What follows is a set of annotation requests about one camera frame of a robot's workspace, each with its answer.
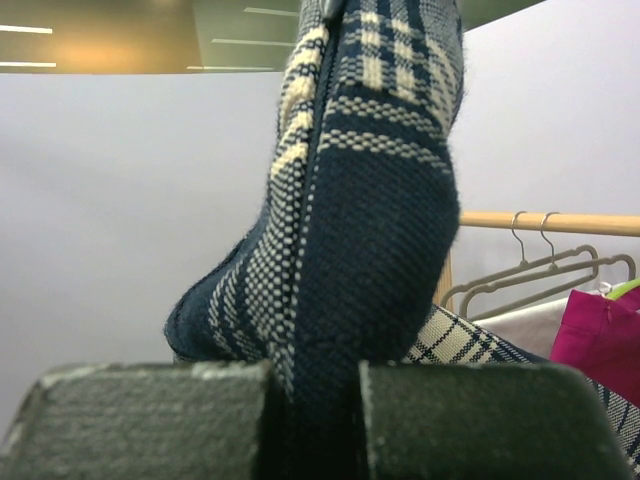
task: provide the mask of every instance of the woven fabric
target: woven fabric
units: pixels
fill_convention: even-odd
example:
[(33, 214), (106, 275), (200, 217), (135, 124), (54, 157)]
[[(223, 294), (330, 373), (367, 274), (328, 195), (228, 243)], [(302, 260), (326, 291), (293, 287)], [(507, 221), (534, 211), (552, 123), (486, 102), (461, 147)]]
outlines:
[(459, 216), (455, 2), (347, 0), (333, 24), (321, 3), (302, 5), (262, 213), (165, 328), (182, 358), (272, 360), (294, 478), (353, 456), (357, 363), (410, 348)]
[[(543, 363), (476, 324), (434, 305), (404, 358), (405, 363)], [(628, 463), (640, 477), (640, 409), (598, 382), (588, 379), (598, 392), (607, 418), (618, 435)]]

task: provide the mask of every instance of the white garment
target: white garment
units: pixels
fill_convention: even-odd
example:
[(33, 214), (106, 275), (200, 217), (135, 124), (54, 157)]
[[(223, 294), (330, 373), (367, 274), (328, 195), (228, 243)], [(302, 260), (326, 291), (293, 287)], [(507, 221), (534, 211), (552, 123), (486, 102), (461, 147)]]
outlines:
[[(613, 285), (609, 290), (620, 285), (624, 284)], [(553, 342), (560, 330), (562, 315), (568, 301), (567, 297), (486, 320), (478, 320), (475, 324), (513, 343), (516, 347), (548, 359), (551, 356)]]

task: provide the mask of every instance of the clothes hanger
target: clothes hanger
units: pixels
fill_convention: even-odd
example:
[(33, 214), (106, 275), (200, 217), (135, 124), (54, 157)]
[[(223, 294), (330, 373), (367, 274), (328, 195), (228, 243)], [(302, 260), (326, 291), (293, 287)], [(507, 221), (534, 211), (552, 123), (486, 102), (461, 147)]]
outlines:
[(640, 278), (636, 278), (635, 280), (631, 280), (630, 282), (620, 285), (618, 288), (614, 288), (606, 295), (606, 297), (609, 300), (617, 300), (636, 288), (640, 288)]
[(547, 221), (547, 219), (551, 216), (554, 215), (557, 212), (550, 212), (547, 215), (545, 215), (545, 217), (543, 218), (541, 224), (540, 224), (540, 234), (542, 235), (542, 237), (544, 238), (544, 240), (549, 243), (549, 245), (551, 245), (551, 255), (553, 257), (553, 260), (551, 262), (551, 265), (549, 266), (549, 269), (547, 271), (543, 271), (543, 272), (536, 272), (536, 273), (532, 273), (532, 274), (528, 274), (528, 275), (521, 275), (519, 277), (516, 278), (511, 278), (511, 279), (506, 279), (506, 280), (501, 280), (501, 281), (497, 281), (491, 284), (484, 284), (484, 285), (478, 285), (473, 287), (469, 293), (467, 293), (467, 295), (464, 296), (464, 298), (462, 299), (462, 302), (460, 303), (460, 309), (459, 309), (459, 313), (460, 316), (463, 318), (469, 318), (467, 317), (467, 311), (468, 311), (468, 307), (469, 307), (469, 303), (471, 302), (471, 300), (473, 299), (473, 297), (475, 297), (476, 295), (480, 294), (480, 293), (492, 293), (495, 292), (496, 290), (502, 289), (502, 288), (507, 288), (507, 287), (511, 287), (514, 285), (520, 285), (522, 283), (527, 283), (527, 282), (532, 282), (535, 280), (539, 280), (542, 278), (548, 278), (548, 277), (553, 277), (553, 276), (557, 276), (557, 275), (561, 275), (564, 273), (569, 273), (569, 272), (574, 272), (577, 270), (582, 270), (584, 268), (592, 268), (592, 272), (584, 277), (581, 277), (577, 280), (573, 280), (571, 282), (565, 283), (563, 285), (559, 285), (557, 287), (554, 288), (550, 288), (548, 290), (545, 290), (543, 292), (539, 292), (535, 295), (531, 295), (529, 297), (517, 300), (515, 302), (511, 302), (507, 305), (504, 305), (502, 307), (499, 308), (495, 308), (493, 310), (489, 310), (487, 312), (484, 312), (481, 315), (476, 315), (474, 317), (469, 318), (470, 320), (476, 321), (476, 320), (483, 320), (486, 318), (491, 318), (494, 317), (496, 315), (501, 315), (503, 313), (507, 313), (509, 311), (515, 310), (517, 308), (521, 308), (527, 305), (530, 305), (531, 303), (537, 302), (539, 300), (543, 300), (545, 298), (548, 298), (550, 296), (556, 295), (558, 293), (562, 293), (563, 291), (566, 290), (570, 290), (573, 289), (575, 287), (578, 287), (584, 283), (587, 283), (591, 280), (594, 280), (598, 277), (599, 274), (599, 267), (601, 265), (613, 265), (615, 263), (618, 262), (625, 262), (627, 264), (627, 267), (629, 269), (629, 279), (633, 279), (636, 276), (636, 264), (633, 260), (633, 258), (631, 258), (629, 255), (626, 254), (622, 254), (622, 255), (615, 255), (613, 257), (608, 257), (608, 258), (598, 258), (597, 257), (597, 253), (595, 251), (595, 249), (589, 245), (584, 245), (583, 247), (588, 247), (586, 248), (586, 251), (588, 251), (589, 253), (592, 254), (592, 259), (588, 260), (588, 261), (584, 261), (584, 262), (579, 262), (579, 263), (574, 263), (571, 265), (566, 265), (563, 267), (558, 267), (558, 265), (555, 263), (556, 260), (558, 260), (558, 256), (555, 255), (555, 247), (553, 246), (553, 243), (551, 241), (549, 241), (549, 239), (545, 236), (544, 234), (544, 224)]
[(475, 287), (481, 286), (481, 285), (485, 285), (485, 284), (489, 284), (491, 282), (495, 282), (497, 280), (506, 278), (506, 277), (512, 277), (513, 275), (517, 275), (518, 273), (523, 273), (523, 272), (527, 272), (529, 270), (533, 270), (539, 267), (542, 267), (544, 265), (547, 264), (551, 264), (550, 268), (553, 268), (553, 266), (555, 265), (555, 261), (556, 260), (563, 260), (565, 258), (569, 258), (569, 257), (577, 257), (578, 255), (584, 253), (584, 252), (588, 252), (589, 254), (591, 254), (591, 258), (595, 259), (598, 258), (598, 253), (596, 252), (596, 250), (591, 246), (591, 245), (581, 245), (577, 248), (574, 248), (573, 250), (566, 250), (564, 252), (558, 253), (556, 254), (552, 246), (552, 250), (551, 253), (552, 255), (549, 257), (544, 257), (541, 258), (539, 260), (535, 260), (533, 262), (529, 262), (526, 258), (525, 258), (525, 252), (524, 252), (524, 242), (522, 241), (522, 239), (520, 237), (518, 237), (518, 235), (516, 235), (515, 232), (515, 223), (516, 220), (518, 219), (518, 216), (522, 213), (527, 213), (526, 211), (520, 211), (517, 212), (513, 218), (511, 219), (511, 234), (515, 237), (516, 240), (518, 240), (518, 242), (520, 243), (520, 252), (521, 252), (521, 256), (522, 259), (520, 260), (520, 263), (518, 264), (518, 266), (516, 267), (512, 267), (509, 268), (507, 270), (501, 270), (499, 272), (493, 273), (491, 275), (486, 275), (484, 277), (480, 277), (477, 278), (471, 282), (467, 282), (461, 285), (456, 285), (455, 287), (452, 287), (451, 289), (449, 289), (440, 299), (440, 306), (441, 307), (446, 307), (447, 302), (454, 296), (457, 295), (458, 293), (465, 293), (465, 292), (470, 292), (470, 290), (472, 290)]

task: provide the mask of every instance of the dark green object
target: dark green object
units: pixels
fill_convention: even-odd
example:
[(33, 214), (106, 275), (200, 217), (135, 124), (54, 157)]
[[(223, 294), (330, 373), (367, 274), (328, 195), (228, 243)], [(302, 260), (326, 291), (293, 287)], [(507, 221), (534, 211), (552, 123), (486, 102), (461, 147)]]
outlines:
[(279, 423), (265, 400), (270, 386), (264, 364), (85, 365), (51, 372), (14, 421), (0, 451), (0, 479), (264, 476), (261, 436), (268, 421)]
[(598, 397), (554, 365), (361, 368), (369, 480), (629, 480)]
[[(359, 385), (350, 480), (631, 478), (572, 370), (364, 365)], [(278, 480), (283, 405), (267, 364), (58, 369), (0, 447), (0, 480)]]

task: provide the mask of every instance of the white wall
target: white wall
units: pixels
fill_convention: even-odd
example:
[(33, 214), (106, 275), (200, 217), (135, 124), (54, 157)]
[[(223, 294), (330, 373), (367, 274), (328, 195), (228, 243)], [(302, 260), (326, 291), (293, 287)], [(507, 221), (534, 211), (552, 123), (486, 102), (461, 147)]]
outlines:
[[(465, 208), (638, 213), (638, 14), (634, 0), (548, 0), (467, 35), (453, 138)], [(170, 359), (174, 302), (258, 212), (278, 82), (0, 76), (0, 431), (54, 365)], [(548, 253), (524, 238), (530, 258)], [(593, 243), (640, 259), (635, 240)], [(518, 252), (508, 231), (463, 229), (455, 279)]]
[(279, 81), (0, 76), (0, 436), (54, 365), (171, 360), (171, 308), (259, 211)]
[[(635, 0), (547, 0), (466, 35), (468, 95), (452, 137), (464, 209), (640, 214), (638, 18)], [(591, 243), (640, 265), (635, 238), (547, 236), (556, 251)], [(550, 255), (538, 233), (521, 237), (529, 260)], [(517, 265), (520, 245), (508, 230), (462, 228), (452, 258), (464, 283)], [(600, 279), (626, 272), (603, 267)], [(585, 273), (480, 295), (470, 312)]]

